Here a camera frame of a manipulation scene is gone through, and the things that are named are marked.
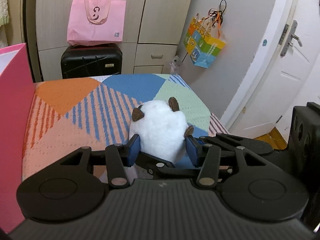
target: colorful bedsheet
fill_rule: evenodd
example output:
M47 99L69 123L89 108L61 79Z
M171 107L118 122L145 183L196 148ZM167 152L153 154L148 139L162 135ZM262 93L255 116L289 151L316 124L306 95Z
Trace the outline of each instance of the colorful bedsheet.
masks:
M194 137L228 133L180 76L113 75L37 84L23 149L23 179L81 146L126 143L134 107L175 97ZM185 156L177 167L191 166Z

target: stuffed animal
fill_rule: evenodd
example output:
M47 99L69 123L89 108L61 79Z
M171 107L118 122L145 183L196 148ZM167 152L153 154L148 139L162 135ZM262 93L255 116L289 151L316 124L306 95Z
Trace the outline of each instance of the stuffed animal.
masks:
M185 138L193 130L171 97L168 102L152 100L134 108L129 139L138 134L142 152L176 163L186 152Z

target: white fur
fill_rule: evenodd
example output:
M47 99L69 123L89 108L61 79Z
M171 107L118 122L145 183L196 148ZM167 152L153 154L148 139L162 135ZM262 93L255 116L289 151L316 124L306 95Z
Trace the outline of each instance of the white fur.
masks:
M173 112L169 104L152 100L143 104L144 117L131 122L129 138L140 136L141 151L176 163L185 153L184 133L188 127L183 112Z

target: wardrobe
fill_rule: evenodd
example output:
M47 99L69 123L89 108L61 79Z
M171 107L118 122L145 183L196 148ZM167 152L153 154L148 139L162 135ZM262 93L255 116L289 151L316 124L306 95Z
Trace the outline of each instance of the wardrobe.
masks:
M176 53L190 0L126 0L122 73L162 73ZM44 81L62 79L72 0L36 0L36 36Z

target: brown ear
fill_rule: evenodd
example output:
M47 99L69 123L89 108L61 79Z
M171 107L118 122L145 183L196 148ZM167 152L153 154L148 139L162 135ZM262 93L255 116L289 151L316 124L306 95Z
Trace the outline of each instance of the brown ear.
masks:
M186 138L187 136L192 135L193 131L194 131L194 128L192 125L190 125L184 132L184 137Z
M172 109L172 111L176 112L179 111L179 104L178 101L174 97L169 98L169 106Z
M144 113L139 108L132 110L132 121L137 122L144 117Z

